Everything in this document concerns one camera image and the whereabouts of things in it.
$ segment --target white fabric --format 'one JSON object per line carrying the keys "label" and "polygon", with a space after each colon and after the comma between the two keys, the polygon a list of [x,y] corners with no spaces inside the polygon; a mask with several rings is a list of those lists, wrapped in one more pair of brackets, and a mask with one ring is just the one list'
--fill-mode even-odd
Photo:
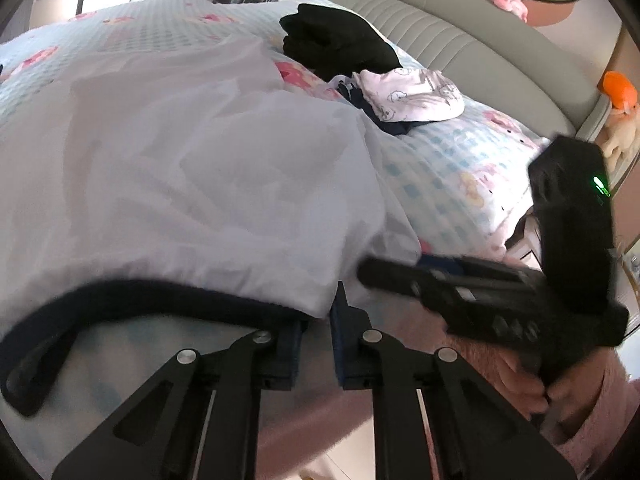
{"label": "white fabric", "polygon": [[450,79],[428,68],[395,68],[386,74],[363,70],[353,79],[381,121],[446,121],[465,110]]}
{"label": "white fabric", "polygon": [[286,91],[263,40],[93,54],[0,130],[0,335],[101,278],[160,278],[322,317],[365,253],[414,262],[348,104]]}

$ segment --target person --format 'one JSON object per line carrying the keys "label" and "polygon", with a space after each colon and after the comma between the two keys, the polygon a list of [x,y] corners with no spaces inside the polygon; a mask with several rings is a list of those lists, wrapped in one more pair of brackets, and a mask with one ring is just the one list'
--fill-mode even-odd
{"label": "person", "polygon": [[607,459],[640,406],[640,380],[629,381],[616,351],[597,348],[548,387],[525,371],[517,354],[448,337],[455,348],[525,418],[553,410],[556,423],[542,434],[579,478]]}

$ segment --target bedsheet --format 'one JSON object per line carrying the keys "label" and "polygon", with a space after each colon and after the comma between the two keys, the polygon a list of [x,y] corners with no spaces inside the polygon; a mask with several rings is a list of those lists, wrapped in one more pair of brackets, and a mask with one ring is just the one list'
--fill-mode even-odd
{"label": "bedsheet", "polygon": [[[295,12],[301,1],[333,5],[325,0],[244,6],[149,0],[27,32],[0,45],[0,62],[5,66],[0,128],[72,60],[90,52],[176,50],[205,46],[229,34],[267,38],[279,52],[284,33],[278,19]],[[395,48],[404,66],[419,66]],[[281,63],[285,81],[301,91],[324,92],[303,67],[284,56]],[[510,221],[530,205],[526,163],[544,141],[497,110],[469,99],[465,105],[456,120],[427,124],[408,136],[382,137],[384,177],[425,248],[450,254],[498,254]],[[363,306],[373,325],[409,346],[433,349],[437,337],[415,333],[419,326],[415,320],[425,316],[415,303],[372,294]],[[437,320],[429,326],[441,332]],[[4,401],[0,417],[30,463],[48,479],[56,463],[177,350],[215,351],[246,332],[164,317],[94,327],[81,335],[50,399],[35,418],[22,419]],[[264,396],[258,454],[262,478],[277,476],[310,458],[369,413],[366,395],[337,388],[325,322],[309,329],[301,362],[305,365],[292,394]],[[354,398],[365,402],[346,400]],[[341,411],[347,404],[351,410]],[[334,421],[332,413],[340,413],[342,420]],[[308,423],[315,425],[311,436]],[[287,449],[286,442],[294,446]]]}

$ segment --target folded black cloth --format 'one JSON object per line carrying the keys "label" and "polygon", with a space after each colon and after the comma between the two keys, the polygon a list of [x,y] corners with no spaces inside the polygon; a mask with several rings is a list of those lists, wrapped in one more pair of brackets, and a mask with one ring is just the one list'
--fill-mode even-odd
{"label": "folded black cloth", "polygon": [[369,70],[385,74],[400,68],[395,51],[366,20],[348,10],[300,4],[297,14],[280,19],[287,33],[286,56],[325,81]]}
{"label": "folded black cloth", "polygon": [[362,90],[360,90],[357,86],[354,86],[352,84],[338,83],[337,91],[340,92],[340,95],[347,99],[348,102],[366,113],[368,117],[374,123],[376,123],[376,126],[379,127],[383,132],[389,135],[393,135],[394,137],[397,137],[398,135],[406,135],[407,133],[409,133],[409,130],[411,128],[421,126],[422,124],[427,124],[420,121],[398,121],[397,123],[385,123],[378,118],[376,113],[373,111],[373,107],[362,95]]}

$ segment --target pink sleeve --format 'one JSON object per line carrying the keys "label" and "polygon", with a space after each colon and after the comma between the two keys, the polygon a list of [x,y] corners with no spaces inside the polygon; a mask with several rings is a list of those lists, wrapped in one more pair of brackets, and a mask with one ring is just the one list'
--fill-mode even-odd
{"label": "pink sleeve", "polygon": [[597,468],[618,443],[639,404],[640,381],[628,382],[625,368],[612,352],[591,415],[573,438],[557,446],[558,451],[578,473]]}

